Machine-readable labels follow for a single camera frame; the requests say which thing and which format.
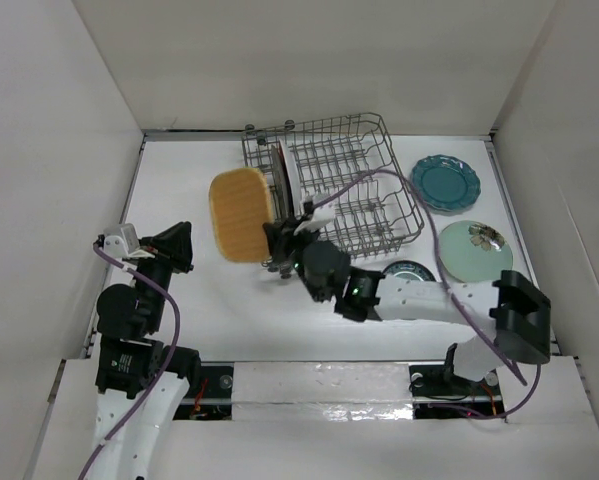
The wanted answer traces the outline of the grey reindeer plate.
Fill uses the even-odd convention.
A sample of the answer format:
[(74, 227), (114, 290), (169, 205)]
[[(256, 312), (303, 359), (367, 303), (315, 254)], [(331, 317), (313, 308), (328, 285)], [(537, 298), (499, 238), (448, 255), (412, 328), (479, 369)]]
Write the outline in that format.
[(284, 165), (277, 147), (271, 147), (270, 154), (272, 175), (275, 184), (275, 191), (278, 196), (280, 217), (282, 219), (287, 219), (292, 213), (292, 209), (290, 205), (291, 198), (289, 194), (287, 178), (284, 172)]

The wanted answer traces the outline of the woven bamboo tray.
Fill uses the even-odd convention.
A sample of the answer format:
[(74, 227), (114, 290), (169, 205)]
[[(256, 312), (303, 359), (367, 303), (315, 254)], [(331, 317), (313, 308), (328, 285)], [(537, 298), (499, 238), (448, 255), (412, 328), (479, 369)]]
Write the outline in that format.
[(264, 174), (238, 168), (216, 176), (209, 188), (209, 206), (216, 246), (234, 263), (261, 263), (270, 257), (264, 224), (274, 219)]

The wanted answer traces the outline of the red and teal floral plate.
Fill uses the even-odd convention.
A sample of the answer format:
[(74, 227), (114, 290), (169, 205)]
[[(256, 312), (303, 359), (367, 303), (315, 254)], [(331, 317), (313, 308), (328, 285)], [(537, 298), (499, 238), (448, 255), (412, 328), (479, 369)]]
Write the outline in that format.
[(285, 141), (280, 140), (278, 145), (282, 163), (285, 168), (287, 183), (289, 185), (288, 190), (292, 203), (292, 210), (295, 216), (300, 216), (303, 213), (302, 189), (296, 157)]

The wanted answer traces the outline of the small blue patterned plate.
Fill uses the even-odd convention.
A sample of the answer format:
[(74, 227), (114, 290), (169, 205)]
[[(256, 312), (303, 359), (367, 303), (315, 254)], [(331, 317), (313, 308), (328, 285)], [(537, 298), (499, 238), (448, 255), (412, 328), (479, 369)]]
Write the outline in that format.
[(434, 274), (426, 266), (412, 260), (399, 260), (392, 262), (384, 268), (383, 274), (405, 278), (412, 281), (436, 281)]

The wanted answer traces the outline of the light green flower plate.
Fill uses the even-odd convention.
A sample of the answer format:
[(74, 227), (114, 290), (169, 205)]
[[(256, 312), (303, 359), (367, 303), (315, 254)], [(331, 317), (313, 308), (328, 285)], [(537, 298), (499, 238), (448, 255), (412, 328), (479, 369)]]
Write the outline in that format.
[(496, 280), (513, 267), (513, 252), (505, 237), (481, 222), (448, 225), (439, 234), (439, 248), (446, 272), (464, 283)]

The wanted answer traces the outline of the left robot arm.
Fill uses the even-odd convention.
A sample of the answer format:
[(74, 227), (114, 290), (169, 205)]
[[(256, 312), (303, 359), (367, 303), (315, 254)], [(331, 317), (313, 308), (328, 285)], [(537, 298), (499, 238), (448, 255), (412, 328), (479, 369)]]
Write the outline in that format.
[(193, 268), (192, 225), (178, 222), (140, 238), (135, 227), (106, 229), (94, 253), (131, 276), (96, 302), (99, 356), (92, 452), (82, 479), (148, 479), (184, 397), (201, 387), (198, 351), (178, 344), (181, 313), (173, 275)]

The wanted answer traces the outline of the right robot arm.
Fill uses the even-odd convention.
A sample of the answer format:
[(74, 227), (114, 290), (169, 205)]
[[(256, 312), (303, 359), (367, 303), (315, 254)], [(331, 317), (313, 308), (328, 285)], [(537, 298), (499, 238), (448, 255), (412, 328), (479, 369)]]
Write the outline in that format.
[(551, 358), (551, 302), (524, 275), (504, 270), (491, 281), (450, 284), (412, 281), (352, 265), (348, 253), (297, 221), (266, 223), (263, 232), (275, 262), (287, 262), (313, 301), (331, 301), (336, 314), (355, 322), (428, 320), (470, 327), (474, 335), (452, 344), (441, 381), (463, 393), (490, 371)]

